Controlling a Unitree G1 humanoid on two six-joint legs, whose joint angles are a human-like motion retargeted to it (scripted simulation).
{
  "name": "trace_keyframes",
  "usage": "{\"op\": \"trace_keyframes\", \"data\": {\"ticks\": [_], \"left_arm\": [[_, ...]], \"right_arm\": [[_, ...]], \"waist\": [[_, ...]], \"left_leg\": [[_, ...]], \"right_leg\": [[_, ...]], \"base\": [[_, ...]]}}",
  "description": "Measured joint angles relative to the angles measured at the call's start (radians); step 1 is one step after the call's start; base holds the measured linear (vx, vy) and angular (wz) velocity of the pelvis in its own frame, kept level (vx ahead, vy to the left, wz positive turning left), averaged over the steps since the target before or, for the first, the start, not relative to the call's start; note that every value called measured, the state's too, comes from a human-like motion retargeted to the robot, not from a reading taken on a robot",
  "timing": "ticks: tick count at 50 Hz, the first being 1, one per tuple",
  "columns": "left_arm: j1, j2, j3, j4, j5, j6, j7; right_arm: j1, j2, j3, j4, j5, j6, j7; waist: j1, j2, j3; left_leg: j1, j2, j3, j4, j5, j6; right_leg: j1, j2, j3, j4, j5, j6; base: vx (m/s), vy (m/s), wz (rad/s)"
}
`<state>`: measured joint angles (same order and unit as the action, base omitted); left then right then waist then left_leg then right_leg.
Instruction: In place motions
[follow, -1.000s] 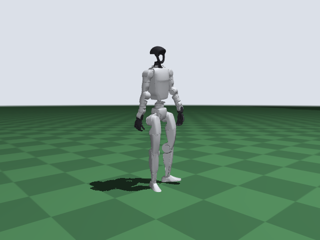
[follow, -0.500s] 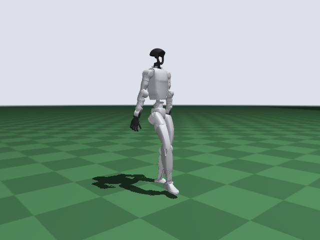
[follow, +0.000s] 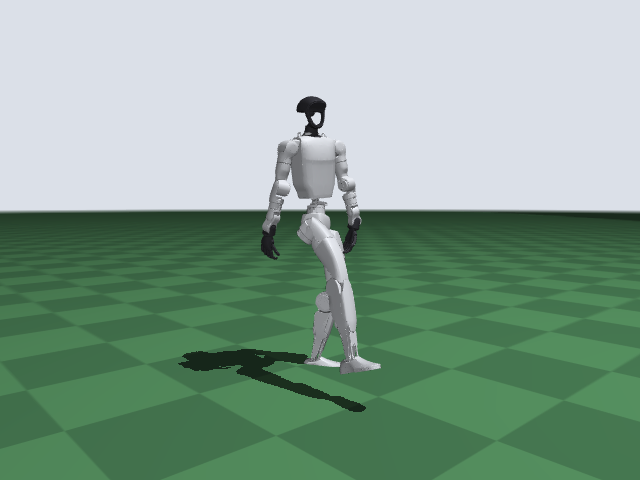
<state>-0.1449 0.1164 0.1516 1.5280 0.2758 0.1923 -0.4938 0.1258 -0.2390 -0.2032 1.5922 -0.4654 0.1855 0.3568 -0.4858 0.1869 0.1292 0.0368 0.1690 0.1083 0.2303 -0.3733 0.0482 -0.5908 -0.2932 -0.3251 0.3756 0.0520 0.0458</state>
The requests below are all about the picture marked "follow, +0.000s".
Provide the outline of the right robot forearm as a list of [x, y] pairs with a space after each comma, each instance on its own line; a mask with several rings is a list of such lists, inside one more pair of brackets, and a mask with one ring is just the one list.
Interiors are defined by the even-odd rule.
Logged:
[[262, 225], [262, 229], [267, 233], [270, 232], [270, 227], [272, 225], [275, 225], [277, 227], [277, 224], [280, 221], [280, 213], [281, 213], [280, 210], [284, 203], [284, 199], [282, 199], [282, 197], [276, 196], [278, 186], [279, 186], [278, 181], [275, 181], [269, 197], [270, 203], [269, 203], [268, 212], [266, 214], [266, 219]]

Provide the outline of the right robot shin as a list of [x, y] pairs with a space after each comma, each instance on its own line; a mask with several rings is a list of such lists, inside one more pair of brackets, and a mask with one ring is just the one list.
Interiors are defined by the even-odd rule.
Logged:
[[326, 292], [329, 296], [329, 308], [334, 325], [338, 329], [342, 340], [346, 361], [350, 362], [358, 356], [357, 317], [350, 281], [344, 280], [342, 291], [341, 284], [336, 279], [331, 278], [326, 283]]

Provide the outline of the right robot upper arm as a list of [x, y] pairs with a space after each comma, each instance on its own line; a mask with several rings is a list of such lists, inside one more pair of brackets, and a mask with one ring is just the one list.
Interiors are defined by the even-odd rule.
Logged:
[[287, 196], [290, 192], [290, 184], [287, 182], [287, 177], [290, 172], [292, 158], [298, 153], [299, 144], [300, 140], [294, 139], [282, 141], [278, 145], [275, 181], [278, 181], [279, 186], [276, 195]]

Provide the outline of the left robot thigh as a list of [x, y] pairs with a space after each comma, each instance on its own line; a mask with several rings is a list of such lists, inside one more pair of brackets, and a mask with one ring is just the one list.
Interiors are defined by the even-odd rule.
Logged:
[[[336, 238], [336, 240], [337, 240], [337, 242], [338, 242], [338, 244], [339, 244], [339, 246], [341, 248], [341, 251], [343, 253], [344, 248], [343, 248], [343, 244], [342, 244], [342, 240], [341, 240], [339, 232], [335, 231], [335, 230], [331, 230], [331, 229], [330, 229], [330, 232]], [[345, 254], [343, 254], [343, 257], [344, 257], [344, 260], [345, 260]], [[331, 276], [331, 274], [329, 273], [329, 271], [325, 267], [324, 267], [324, 271], [325, 271], [326, 281], [328, 281], [329, 279], [331, 279], [332, 276]], [[329, 296], [328, 296], [326, 291], [320, 293], [316, 297], [315, 303], [316, 303], [316, 306], [318, 307], [319, 310], [324, 311], [324, 312], [330, 311], [330, 308], [329, 308]]]

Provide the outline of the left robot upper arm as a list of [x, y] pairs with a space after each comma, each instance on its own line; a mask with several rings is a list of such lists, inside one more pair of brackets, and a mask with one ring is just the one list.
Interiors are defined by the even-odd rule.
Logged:
[[346, 162], [346, 147], [340, 140], [333, 140], [335, 143], [335, 174], [338, 181], [338, 188], [342, 192], [352, 191], [355, 188], [353, 178], [347, 176], [348, 166]]

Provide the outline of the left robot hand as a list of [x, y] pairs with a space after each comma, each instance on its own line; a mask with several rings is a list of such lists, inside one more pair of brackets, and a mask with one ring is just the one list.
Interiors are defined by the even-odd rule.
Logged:
[[355, 218], [353, 226], [348, 224], [347, 227], [349, 228], [349, 231], [345, 237], [345, 242], [343, 243], [343, 254], [351, 252], [353, 246], [355, 246], [357, 240], [356, 230], [359, 230], [360, 222], [360, 218]]

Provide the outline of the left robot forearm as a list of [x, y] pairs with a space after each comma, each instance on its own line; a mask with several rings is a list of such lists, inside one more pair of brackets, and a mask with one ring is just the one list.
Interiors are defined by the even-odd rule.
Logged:
[[353, 226], [355, 218], [360, 218], [360, 211], [356, 201], [356, 187], [352, 191], [347, 191], [345, 194], [343, 194], [342, 198], [345, 202], [347, 210], [348, 224]]

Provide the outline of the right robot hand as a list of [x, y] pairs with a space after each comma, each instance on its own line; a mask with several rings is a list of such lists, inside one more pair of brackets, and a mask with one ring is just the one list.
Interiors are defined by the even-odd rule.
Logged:
[[277, 251], [277, 249], [274, 246], [273, 236], [275, 236], [275, 232], [276, 232], [275, 225], [272, 225], [270, 227], [269, 233], [263, 230], [262, 234], [264, 236], [262, 237], [262, 240], [261, 240], [261, 251], [264, 252], [264, 254], [267, 255], [267, 257], [274, 260], [278, 259], [278, 257], [273, 256], [273, 251], [275, 252], [276, 255], [280, 256], [280, 253]]

